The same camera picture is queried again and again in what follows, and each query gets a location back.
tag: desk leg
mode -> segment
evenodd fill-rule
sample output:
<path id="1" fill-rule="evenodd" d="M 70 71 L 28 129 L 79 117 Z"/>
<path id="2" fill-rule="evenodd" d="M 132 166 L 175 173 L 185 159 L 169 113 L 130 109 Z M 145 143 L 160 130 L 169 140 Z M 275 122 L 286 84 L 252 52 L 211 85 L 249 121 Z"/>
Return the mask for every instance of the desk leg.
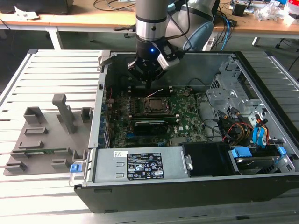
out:
<path id="1" fill-rule="evenodd" d="M 50 34 L 50 38 L 52 40 L 52 44 L 54 46 L 54 49 L 55 50 L 62 50 L 64 47 L 62 45 L 60 35 L 59 35 L 59 32 L 57 31 L 56 27 L 55 27 L 55 29 L 48 29 L 48 32 Z"/>
<path id="2" fill-rule="evenodd" d="M 0 38 L 3 40 L 5 40 L 7 38 L 5 30 L 3 30 L 3 29 L 0 29 Z"/>
<path id="3" fill-rule="evenodd" d="M 259 40 L 260 40 L 259 37 L 255 37 L 253 42 L 252 42 L 252 46 L 257 46 Z"/>

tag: green circuit board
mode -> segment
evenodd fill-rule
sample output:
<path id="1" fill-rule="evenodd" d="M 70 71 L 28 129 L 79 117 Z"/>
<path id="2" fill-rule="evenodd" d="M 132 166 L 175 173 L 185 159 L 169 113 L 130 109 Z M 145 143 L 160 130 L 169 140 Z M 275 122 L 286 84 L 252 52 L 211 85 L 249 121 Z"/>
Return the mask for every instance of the green circuit board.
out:
<path id="1" fill-rule="evenodd" d="M 179 115 L 178 122 L 167 126 L 163 135 L 134 134 L 134 121 L 131 121 L 130 102 L 135 100 L 137 107 L 144 111 L 143 98 L 135 98 L 121 92 L 110 104 L 110 127 L 111 127 L 111 148 L 126 147 L 165 147 L 178 146 L 182 142 L 207 141 L 206 132 L 201 126 L 200 119 L 196 113 L 197 95 L 190 94 L 185 88 L 173 88 L 169 97 L 161 97 L 167 102 L 163 108 L 167 112 Z"/>

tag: blue cable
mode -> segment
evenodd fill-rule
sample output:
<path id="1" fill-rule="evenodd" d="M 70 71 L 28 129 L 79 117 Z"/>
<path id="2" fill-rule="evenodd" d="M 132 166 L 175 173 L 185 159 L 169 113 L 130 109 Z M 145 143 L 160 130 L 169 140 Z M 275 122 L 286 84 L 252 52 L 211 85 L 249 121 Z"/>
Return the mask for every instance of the blue cable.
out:
<path id="1" fill-rule="evenodd" d="M 229 21 L 228 21 L 227 18 L 225 18 L 224 16 L 222 16 L 222 18 L 226 20 L 226 23 L 227 23 L 227 25 L 228 25 L 228 31 L 227 31 L 227 33 L 226 33 L 226 37 L 225 37 L 223 46 L 222 46 L 222 48 L 221 48 L 220 51 L 222 51 L 222 50 L 224 49 L 225 45 L 227 44 L 227 41 L 228 41 L 228 33 L 229 33 Z"/>

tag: electronic equipment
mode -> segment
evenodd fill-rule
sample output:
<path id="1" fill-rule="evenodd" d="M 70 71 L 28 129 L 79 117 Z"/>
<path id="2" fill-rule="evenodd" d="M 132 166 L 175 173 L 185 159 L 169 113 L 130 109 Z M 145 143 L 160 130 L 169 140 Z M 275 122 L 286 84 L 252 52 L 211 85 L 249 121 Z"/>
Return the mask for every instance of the electronic equipment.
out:
<path id="1" fill-rule="evenodd" d="M 242 1 L 236 1 L 234 3 L 234 7 L 232 9 L 232 15 L 235 16 L 243 16 L 245 9 L 249 6 L 249 4 L 242 2 Z"/>
<path id="2" fill-rule="evenodd" d="M 15 12 L 14 7 L 26 12 L 51 13 L 67 15 L 73 0 L 3 0 L 0 3 L 1 13 Z"/>
<path id="3" fill-rule="evenodd" d="M 93 116 L 85 179 L 74 188 L 92 212 L 267 201 L 299 187 L 299 131 L 273 96 L 284 84 L 267 87 L 248 62 L 270 57 L 187 53 L 152 89 L 124 73 L 134 57 L 99 57 L 106 88 L 93 114 L 104 117 Z"/>

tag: red wire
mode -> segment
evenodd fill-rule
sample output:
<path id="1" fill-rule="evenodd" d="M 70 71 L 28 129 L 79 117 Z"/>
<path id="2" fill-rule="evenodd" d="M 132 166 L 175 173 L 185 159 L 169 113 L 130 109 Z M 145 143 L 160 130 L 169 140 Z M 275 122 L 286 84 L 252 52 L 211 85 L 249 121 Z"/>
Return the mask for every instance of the red wire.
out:
<path id="1" fill-rule="evenodd" d="M 240 125 L 240 124 L 245 125 L 245 126 L 248 126 L 249 128 L 251 128 L 251 129 L 253 130 L 253 128 L 252 128 L 249 124 L 246 124 L 246 123 L 235 123 L 235 124 L 233 124 L 233 125 L 229 128 L 227 134 L 233 129 L 233 126 L 235 126 L 235 125 Z"/>

